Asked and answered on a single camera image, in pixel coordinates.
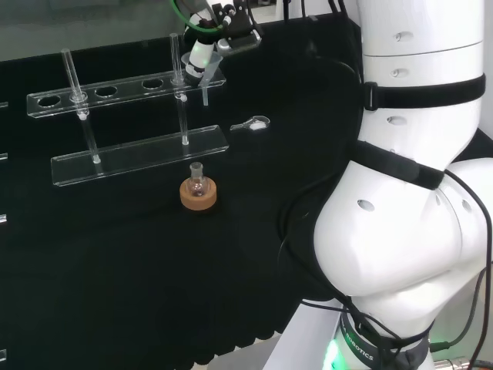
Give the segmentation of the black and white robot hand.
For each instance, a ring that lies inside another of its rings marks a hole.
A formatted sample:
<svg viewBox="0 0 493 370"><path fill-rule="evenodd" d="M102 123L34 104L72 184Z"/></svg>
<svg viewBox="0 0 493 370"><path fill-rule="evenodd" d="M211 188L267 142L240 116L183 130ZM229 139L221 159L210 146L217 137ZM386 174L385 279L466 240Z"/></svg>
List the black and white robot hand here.
<svg viewBox="0 0 493 370"><path fill-rule="evenodd" d="M184 79L198 86L211 64L213 53L228 56L257 47L261 30L247 1L203 1L203 8L187 20L183 37L191 45Z"/></svg>

